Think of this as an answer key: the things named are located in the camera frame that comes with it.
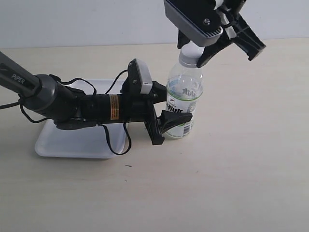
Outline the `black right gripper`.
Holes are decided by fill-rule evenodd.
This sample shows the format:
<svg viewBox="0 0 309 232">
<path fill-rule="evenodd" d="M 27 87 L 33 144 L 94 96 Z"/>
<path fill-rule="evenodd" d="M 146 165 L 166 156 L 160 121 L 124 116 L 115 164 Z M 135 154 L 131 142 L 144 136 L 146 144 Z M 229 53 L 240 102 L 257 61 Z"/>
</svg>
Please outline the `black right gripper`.
<svg viewBox="0 0 309 232">
<path fill-rule="evenodd" d="M 235 44 L 248 56 L 248 60 L 254 60 L 266 48 L 266 45 L 256 36 L 251 27 L 240 14 L 246 1 L 224 0 L 216 9 L 221 18 L 222 35 L 212 45 L 204 48 L 201 57 L 197 61 L 197 67 L 206 65 L 217 53 Z M 190 39 L 178 30 L 177 48 L 181 49 L 190 43 Z"/>
</svg>

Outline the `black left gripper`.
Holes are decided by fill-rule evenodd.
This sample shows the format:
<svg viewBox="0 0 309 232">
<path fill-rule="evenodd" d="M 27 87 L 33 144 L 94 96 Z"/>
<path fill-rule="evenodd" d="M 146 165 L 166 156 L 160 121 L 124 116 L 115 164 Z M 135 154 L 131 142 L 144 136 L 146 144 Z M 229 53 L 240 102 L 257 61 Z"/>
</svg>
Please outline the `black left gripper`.
<svg viewBox="0 0 309 232">
<path fill-rule="evenodd" d="M 133 96 L 129 91 L 121 90 L 120 118 L 124 122 L 143 122 L 153 145 L 162 145 L 165 138 L 163 133 L 189 122 L 192 113 L 174 113 L 163 110 L 158 118 L 154 105 L 167 101 L 167 88 L 157 81 L 153 81 L 148 95 Z"/>
</svg>

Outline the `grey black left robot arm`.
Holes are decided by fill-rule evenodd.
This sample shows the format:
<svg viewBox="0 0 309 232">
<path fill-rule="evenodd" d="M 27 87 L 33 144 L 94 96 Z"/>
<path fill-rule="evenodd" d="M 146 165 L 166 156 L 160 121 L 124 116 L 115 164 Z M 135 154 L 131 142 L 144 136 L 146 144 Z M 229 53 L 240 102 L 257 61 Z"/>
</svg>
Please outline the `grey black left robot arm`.
<svg viewBox="0 0 309 232">
<path fill-rule="evenodd" d="M 191 113 L 180 110 L 156 114 L 155 104 L 167 100 L 167 89 L 151 79 L 143 61 L 131 60 L 125 73 L 120 93 L 86 94 L 71 82 L 52 74 L 33 75 L 5 54 L 0 56 L 0 84 L 18 94 L 21 112 L 36 112 L 60 130 L 143 122 L 152 144 L 161 145 L 165 132 L 192 119 Z"/>
</svg>

